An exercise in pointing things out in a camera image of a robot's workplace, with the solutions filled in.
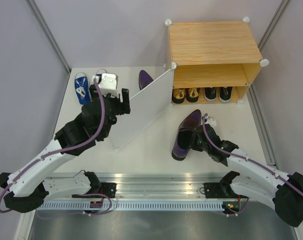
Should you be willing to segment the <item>white cabinet door panel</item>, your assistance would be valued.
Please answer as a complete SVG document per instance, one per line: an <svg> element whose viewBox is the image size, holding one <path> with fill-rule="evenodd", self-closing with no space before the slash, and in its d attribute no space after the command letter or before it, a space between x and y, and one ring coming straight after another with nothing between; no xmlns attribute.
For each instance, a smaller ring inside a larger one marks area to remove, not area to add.
<svg viewBox="0 0 303 240"><path fill-rule="evenodd" d="M174 71L167 70L140 90L139 74L135 80L139 92L129 99L130 114L117 118L109 138L115 148L122 148L151 124L171 103Z"/></svg>

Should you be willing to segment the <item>gold loafer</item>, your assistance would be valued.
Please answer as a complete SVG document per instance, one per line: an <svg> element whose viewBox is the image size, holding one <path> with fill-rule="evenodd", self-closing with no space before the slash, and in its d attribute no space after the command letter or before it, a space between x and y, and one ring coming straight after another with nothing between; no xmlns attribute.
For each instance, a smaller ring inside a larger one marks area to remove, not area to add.
<svg viewBox="0 0 303 240"><path fill-rule="evenodd" d="M171 100L175 104L182 104L185 100L186 90L184 88L174 88L172 90Z"/></svg>
<svg viewBox="0 0 303 240"><path fill-rule="evenodd" d="M190 103L196 103L199 100L200 89L199 88L187 88L186 100Z"/></svg>

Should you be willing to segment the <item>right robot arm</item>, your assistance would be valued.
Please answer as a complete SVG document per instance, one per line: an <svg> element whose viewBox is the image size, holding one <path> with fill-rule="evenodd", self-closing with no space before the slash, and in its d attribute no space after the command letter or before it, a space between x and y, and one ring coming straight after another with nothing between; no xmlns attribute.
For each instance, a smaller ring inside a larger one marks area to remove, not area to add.
<svg viewBox="0 0 303 240"><path fill-rule="evenodd" d="M233 142L221 140L209 124L195 129L191 148L229 168L219 186L224 197L241 195L260 202L295 228L303 222L302 174L289 174L251 159Z"/></svg>

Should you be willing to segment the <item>purple pointed loafer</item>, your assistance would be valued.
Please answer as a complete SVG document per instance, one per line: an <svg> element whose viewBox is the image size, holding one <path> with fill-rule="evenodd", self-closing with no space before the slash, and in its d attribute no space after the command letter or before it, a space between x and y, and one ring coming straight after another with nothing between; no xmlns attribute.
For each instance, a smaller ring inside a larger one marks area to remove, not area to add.
<svg viewBox="0 0 303 240"><path fill-rule="evenodd" d="M153 81L154 81L154 79L145 70L141 70L139 72L139 75L138 75L138 86L139 86L140 90L142 90L145 87L147 87Z"/></svg>
<svg viewBox="0 0 303 240"><path fill-rule="evenodd" d="M171 156L176 161L183 161L188 155L196 129L202 121L199 109L191 112L179 125L176 138L171 151Z"/></svg>

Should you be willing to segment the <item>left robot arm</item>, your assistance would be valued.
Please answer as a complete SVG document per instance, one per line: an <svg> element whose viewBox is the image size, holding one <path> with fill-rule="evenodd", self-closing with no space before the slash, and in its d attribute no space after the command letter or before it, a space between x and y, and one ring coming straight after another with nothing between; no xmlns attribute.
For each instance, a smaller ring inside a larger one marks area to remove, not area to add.
<svg viewBox="0 0 303 240"><path fill-rule="evenodd" d="M130 92L118 96L103 95L97 84L90 86L94 97L67 122L47 147L26 166L13 173L0 174L0 213L28 213L46 201L63 197L102 198L102 184L92 171L80 171L73 177L54 179L52 173L109 136L117 117L129 114Z"/></svg>

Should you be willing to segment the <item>black white sneaker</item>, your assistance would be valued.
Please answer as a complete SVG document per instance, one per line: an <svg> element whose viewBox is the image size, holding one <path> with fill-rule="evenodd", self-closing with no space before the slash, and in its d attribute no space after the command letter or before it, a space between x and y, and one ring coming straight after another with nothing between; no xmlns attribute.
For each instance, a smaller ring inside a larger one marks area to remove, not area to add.
<svg viewBox="0 0 303 240"><path fill-rule="evenodd" d="M217 98L217 88L216 87L205 87L204 97L208 102L213 102Z"/></svg>
<svg viewBox="0 0 303 240"><path fill-rule="evenodd" d="M231 100L232 90L232 86L220 87L219 100L223 103L229 102Z"/></svg>

